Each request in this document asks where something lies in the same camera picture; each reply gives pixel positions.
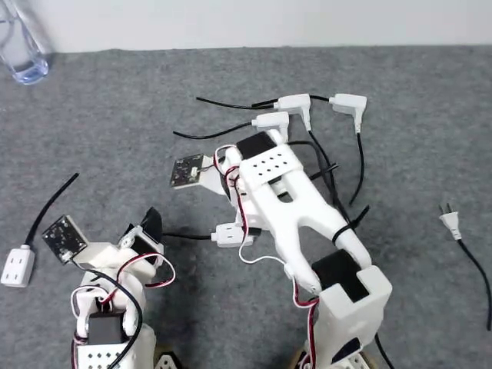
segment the black plastic part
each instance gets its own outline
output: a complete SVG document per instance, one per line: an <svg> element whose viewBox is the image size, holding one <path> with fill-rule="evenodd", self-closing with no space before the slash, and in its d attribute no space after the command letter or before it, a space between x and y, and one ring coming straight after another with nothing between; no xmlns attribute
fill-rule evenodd
<svg viewBox="0 0 492 369"><path fill-rule="evenodd" d="M339 283L352 302L369 296L369 291L357 277L361 267L345 250L337 250L311 266L320 278L323 290Z"/></svg>
<svg viewBox="0 0 492 369"><path fill-rule="evenodd" d="M346 358L348 355L353 354L355 351L361 348L361 342L358 338L354 338L348 341L331 359L331 363L336 363L341 359Z"/></svg>
<svg viewBox="0 0 492 369"><path fill-rule="evenodd" d="M162 217L154 207L147 210L147 213L144 216L144 219L140 223L142 230L146 233L147 236L152 238L155 243L158 243L162 239ZM128 228L126 229L125 234L131 231L135 226L130 223ZM142 240L139 237L135 237L135 241L131 246L131 249L134 250L137 254L147 254L149 252L157 252L151 245ZM145 259L150 264L154 264L157 260L157 257L152 256L150 258Z"/></svg>
<svg viewBox="0 0 492 369"><path fill-rule="evenodd" d="M123 331L124 311L94 313L89 316L87 344L122 344L128 337Z"/></svg>
<svg viewBox="0 0 492 369"><path fill-rule="evenodd" d="M154 207L147 210L141 227L147 236L158 242L162 236L162 217Z"/></svg>
<svg viewBox="0 0 492 369"><path fill-rule="evenodd" d="M261 228L249 228L248 229L248 236L259 236L261 234Z"/></svg>
<svg viewBox="0 0 492 369"><path fill-rule="evenodd" d="M149 252L157 252L157 250L155 250L151 245L149 245L147 242L139 238L139 236L135 237L131 249L134 250L139 255L148 254ZM145 260L148 261L150 264L154 265L155 261L157 260L157 257L151 256L149 258L146 258Z"/></svg>
<svg viewBox="0 0 492 369"><path fill-rule="evenodd" d="M67 264L87 247L87 242L66 215L61 216L42 234L43 240L62 264Z"/></svg>
<svg viewBox="0 0 492 369"><path fill-rule="evenodd" d="M256 135L245 138L236 144L236 147L243 157L243 160L253 158L254 156L268 151L275 146L277 145L270 138L267 132L259 132Z"/></svg>

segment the white plastic part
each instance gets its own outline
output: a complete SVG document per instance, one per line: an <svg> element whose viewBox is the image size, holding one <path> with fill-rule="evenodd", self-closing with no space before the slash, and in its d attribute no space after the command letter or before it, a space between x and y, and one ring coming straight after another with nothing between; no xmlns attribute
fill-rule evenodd
<svg viewBox="0 0 492 369"><path fill-rule="evenodd" d="M275 132L269 131L272 138ZM275 239L277 253L289 264L300 286L319 294L321 284L302 254L298 229L310 227L331 240L347 222L326 203L288 145L278 145L242 161L239 172L248 197ZM277 198L268 183L274 178L280 178L292 202L284 203ZM362 268L371 265L369 253L352 230L340 235L337 247L346 250Z"/></svg>
<svg viewBox="0 0 492 369"><path fill-rule="evenodd" d="M439 219L442 220L447 229L450 230L453 238L458 241L461 239L461 233L458 225L460 224L458 218L458 212L453 211L451 213L442 214Z"/></svg>
<svg viewBox="0 0 492 369"><path fill-rule="evenodd" d="M311 130L310 107L311 98L309 94L284 96L274 103L274 108L279 111L286 111L289 114L299 114L307 131Z"/></svg>
<svg viewBox="0 0 492 369"><path fill-rule="evenodd" d="M116 279L117 269L101 268L99 270L107 274L109 277ZM95 277L96 276L93 275L92 273L86 272L84 274L84 277L82 278L81 286L87 284L98 284L108 292L113 291L113 289L115 288L115 286L110 281L106 281L103 278L99 278L94 281ZM141 309L144 310L146 305L146 300L145 300L143 284L133 274L130 274L126 271L121 273L119 282L133 295L133 297L138 301L138 304L140 305ZM87 337L88 317L91 313L97 311L94 299L93 298L87 299L86 297L87 297L86 294L83 293L77 294L77 305L80 312L77 319L76 330L77 330L77 335L80 337ZM124 294L121 291L116 292L113 298L113 308L120 311L125 311L125 315L123 317L123 330L128 336L133 335L136 329L136 322L137 322L138 315L135 306L128 299L126 294Z"/></svg>
<svg viewBox="0 0 492 369"><path fill-rule="evenodd" d="M358 338L362 350L372 342L383 321L391 283L374 265L359 271L357 277L369 292L357 302L352 302L339 284L319 295L319 315L314 325L317 367L331 367L334 355L354 338Z"/></svg>
<svg viewBox="0 0 492 369"><path fill-rule="evenodd" d="M278 129L284 138L284 142L289 140L289 114L286 111L276 113L261 114L251 121L251 124L259 131L268 129Z"/></svg>
<svg viewBox="0 0 492 369"><path fill-rule="evenodd" d="M336 364L332 364L327 369L372 369L368 362L364 359L364 357L356 353L346 359L338 361Z"/></svg>
<svg viewBox="0 0 492 369"><path fill-rule="evenodd" d="M27 287L34 267L35 254L28 245L13 248L8 253L0 283L9 287Z"/></svg>
<svg viewBox="0 0 492 369"><path fill-rule="evenodd" d="M217 172L217 169L213 166L214 161L208 156L203 157L201 167L208 168L200 172L200 179L197 185L207 188L208 190L215 192L216 194L225 195L222 188L221 176Z"/></svg>
<svg viewBox="0 0 492 369"><path fill-rule="evenodd" d="M211 234L211 240L217 242L220 248L238 248L243 241L244 232L236 223L219 224L215 232ZM244 246L251 246L254 242L253 236L247 236Z"/></svg>
<svg viewBox="0 0 492 369"><path fill-rule="evenodd" d="M120 361L120 369L154 369L155 333L143 324L134 346ZM93 344L77 347L78 369L106 368L120 354L123 344Z"/></svg>
<svg viewBox="0 0 492 369"><path fill-rule="evenodd" d="M164 252L164 246L147 236L142 227L138 225L121 238L118 246L109 242L89 242L88 246L74 257L74 261L79 264L89 264L96 269L118 269L126 261L138 255L131 248L136 237L144 240L149 246L154 248L155 252L161 254ZM146 284L155 276L157 268L161 265L162 260L160 258L157 259L154 265L149 264L146 260L141 260L130 265L127 271L133 273L142 284Z"/></svg>
<svg viewBox="0 0 492 369"><path fill-rule="evenodd" d="M367 107L367 98L360 95L336 94L330 98L333 110L339 113L352 115L355 133L361 133L362 115Z"/></svg>
<svg viewBox="0 0 492 369"><path fill-rule="evenodd" d="M178 366L171 355L162 355L155 365L155 369L178 369Z"/></svg>

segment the electrical plug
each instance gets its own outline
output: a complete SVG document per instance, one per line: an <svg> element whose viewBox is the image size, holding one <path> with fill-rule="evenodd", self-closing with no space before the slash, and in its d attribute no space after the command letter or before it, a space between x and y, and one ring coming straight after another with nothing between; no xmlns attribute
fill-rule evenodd
<svg viewBox="0 0 492 369"><path fill-rule="evenodd" d="M367 107L367 98L365 96L336 94L330 98L330 104L333 105L333 110L352 115L355 133L361 133L362 115L364 115Z"/></svg>
<svg viewBox="0 0 492 369"><path fill-rule="evenodd" d="M34 252L26 244L8 254L0 283L9 287L27 287L34 267Z"/></svg>
<svg viewBox="0 0 492 369"><path fill-rule="evenodd" d="M299 114L307 131L311 130L310 107L311 98L309 94L284 96L274 103L274 108L279 111L286 111L289 114Z"/></svg>
<svg viewBox="0 0 492 369"><path fill-rule="evenodd" d="M288 141L289 114L286 111L278 111L276 113L261 114L251 121L251 124L258 128L259 131L267 129L278 129L284 138Z"/></svg>
<svg viewBox="0 0 492 369"><path fill-rule="evenodd" d="M447 210L445 211L440 205L440 212L442 215L439 219L442 220L444 225L453 235L453 238L458 241L461 239L461 233L458 225L460 224L460 219L458 217L458 212L454 211L449 202L447 203Z"/></svg>

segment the black cable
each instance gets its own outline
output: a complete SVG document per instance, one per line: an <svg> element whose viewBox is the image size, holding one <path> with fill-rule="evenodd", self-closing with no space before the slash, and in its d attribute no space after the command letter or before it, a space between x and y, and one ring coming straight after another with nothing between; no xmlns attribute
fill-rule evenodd
<svg viewBox="0 0 492 369"><path fill-rule="evenodd" d="M354 230L355 228L357 228L359 226L359 224L361 223L362 219L364 219L364 217L366 216L366 214L369 212L370 209L371 209L371 206L369 206L369 205L366 206L364 209L362 209L361 213L353 221L351 221L349 224L343 226L342 228L340 228L338 231L335 232L335 234L331 238L331 242L333 242L333 244L335 244L337 242L337 239L346 230L348 230L348 229Z"/></svg>
<svg viewBox="0 0 492 369"><path fill-rule="evenodd" d="M317 171L316 173L313 173L312 175L308 175L308 177L311 181L314 181L315 179L318 179L319 177L321 177L323 175L323 172L328 173L329 171L333 171L334 169L338 168L339 166L340 165L338 165L337 163L333 163L333 165L330 166L329 168L325 168L323 171Z"/></svg>
<svg viewBox="0 0 492 369"><path fill-rule="evenodd" d="M255 102L254 104L251 104L252 108L258 108L263 105L268 105L268 104L274 104L277 102L277 98L272 98L271 100L265 100L265 101L260 101L260 102Z"/></svg>
<svg viewBox="0 0 492 369"><path fill-rule="evenodd" d="M162 235L168 236L168 237L187 238L188 240L211 240L212 239L212 237L209 234L181 234L181 233L166 232L166 233L163 233Z"/></svg>
<svg viewBox="0 0 492 369"><path fill-rule="evenodd" d="M121 351L121 353L113 360L113 362L109 366L107 366L107 369L114 369L118 365L118 363L121 360L123 360L123 358L125 357L125 355L130 351L131 347L135 344L135 342L136 342L136 340L138 338L138 335L140 334L141 326L144 323L144 313L141 310L140 304L138 303L137 299L134 298L133 295L126 288L124 288L121 284L119 284L113 278L109 277L105 273L102 273L100 271L96 271L94 269L85 269L85 268L81 267L79 264L77 264L75 262L73 262L73 264L77 268L79 268L79 269L81 269L83 271L87 271L89 273L92 273L92 274L97 275L100 278L104 278L106 281L110 281L121 292L123 292L124 294L126 294L126 296L130 299L130 301L135 305L135 309L137 310L138 320L137 320L137 328L135 329L135 333L133 334L133 336L131 336L130 340L128 341L128 343L125 346L125 348Z"/></svg>
<svg viewBox="0 0 492 369"><path fill-rule="evenodd" d="M307 146L311 146L314 149L314 152L316 153L317 166L320 169L321 177L323 178L323 182L328 187L328 190L331 194L331 192L333 190L331 188L330 179L327 177L327 171L326 171L331 166L331 164L329 164L327 167L325 167L324 162L323 162L323 156L322 156L322 153L321 153L321 150L319 149L319 147L311 141L289 141L288 145L289 146L307 145Z"/></svg>
<svg viewBox="0 0 492 369"><path fill-rule="evenodd" d="M325 102L330 102L330 99L329 98L325 98L324 96L309 95L309 97L312 98L313 100L321 100L321 101L325 101Z"/></svg>
<svg viewBox="0 0 492 369"><path fill-rule="evenodd" d="M234 127L228 128L228 129L226 129L224 131L220 131L220 132L214 133L212 135L205 135L205 136L187 135L185 133L181 133L181 132L178 132L178 131L173 131L172 133L174 135L179 136L179 137L190 138L191 140L208 140L209 138L216 138L216 137L219 137L219 136L222 136L222 135L226 135L227 133L233 132L233 131L235 131L237 129L240 129L240 128L243 128L243 127L247 127L249 125L251 125L251 122L250 121L248 123L242 123L240 125L235 125Z"/></svg>
<svg viewBox="0 0 492 369"><path fill-rule="evenodd" d="M318 179L319 177L323 177L323 173L328 173L329 171L333 171L336 168L338 168L338 164L335 163L332 166L330 166L329 168L325 168L322 171L317 171L316 173L313 173L312 175L309 175L308 177L311 181L313 181L315 179ZM288 194L288 192L284 192L283 194L278 195L278 198L283 198L283 197L287 196L287 194Z"/></svg>
<svg viewBox="0 0 492 369"><path fill-rule="evenodd" d="M226 104L224 102L208 100L207 98L197 97L196 99L202 102L207 102L208 104L222 106L224 108L234 108L234 109L244 109L244 110L263 110L263 109L272 109L274 107L273 104L271 104L271 105L262 105L257 108L253 108L251 106Z"/></svg>
<svg viewBox="0 0 492 369"><path fill-rule="evenodd" d="M381 356L383 357L384 361L386 361L387 366L390 369L394 369L394 366L391 363L390 358L386 355L386 351L384 351L384 349L383 349L383 345L381 344L381 341L379 341L379 334L376 334L376 337L374 337L374 340L376 341L377 348L379 349L379 352L381 352Z"/></svg>
<svg viewBox="0 0 492 369"><path fill-rule="evenodd" d="M487 301L489 305L489 311L487 316L487 330L491 331L492 330L492 294L490 292L490 284L487 278L487 274L485 273L485 270L482 268L478 260L471 254L470 250L468 250L464 242L462 240L457 240L457 243L463 249L464 253L469 257L469 259L472 260L472 262L475 264L480 274L482 274L482 278L484 279L485 289L487 290Z"/></svg>
<svg viewBox="0 0 492 369"><path fill-rule="evenodd" d="M355 192L352 195L351 200L348 202L350 206L352 206L355 199L357 198L357 195L359 194L359 191L362 188L362 182L364 182L365 163L364 163L364 150L362 149L361 133L357 133L357 145L359 147L359 157L361 158L361 173L359 174L359 183L357 184L357 188L355 189Z"/></svg>
<svg viewBox="0 0 492 369"><path fill-rule="evenodd" d="M63 193L64 190L67 189L69 185L72 184L75 179L77 179L78 173L75 173L66 181L59 189L58 191L55 192L53 196L48 200L48 202L45 204L43 209L38 214L38 217L34 220L34 223L31 226L31 229L29 230L28 236L25 238L24 244L28 246L32 246L32 242L34 241L34 236L36 234L36 231L38 230L39 224L43 220L43 217L45 216L46 212L48 209L53 205L53 203L56 201L56 199Z"/></svg>
<svg viewBox="0 0 492 369"><path fill-rule="evenodd" d="M331 166L330 158L328 157L328 154L326 153L326 151L323 149L323 146L321 146L320 142L316 139L313 131L308 131L308 133L311 136L313 142L319 148L319 150L320 150L321 154L323 155L323 158L326 161L328 167L330 167ZM334 176L332 171L329 173L329 175L330 175L330 185L331 186L328 188L331 189L331 200L332 200L334 206L341 213L342 217L344 217L345 221L347 221L347 223L350 223L351 219L348 216L347 210L345 209L345 206L342 204L340 198L338 197L337 182L335 181L335 176Z"/></svg>

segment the white wall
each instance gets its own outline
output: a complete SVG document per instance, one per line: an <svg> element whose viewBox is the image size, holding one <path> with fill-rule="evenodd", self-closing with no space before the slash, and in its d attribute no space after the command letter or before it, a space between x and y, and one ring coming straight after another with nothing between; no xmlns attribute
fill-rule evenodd
<svg viewBox="0 0 492 369"><path fill-rule="evenodd" d="M492 43L491 0L17 0L59 52Z"/></svg>

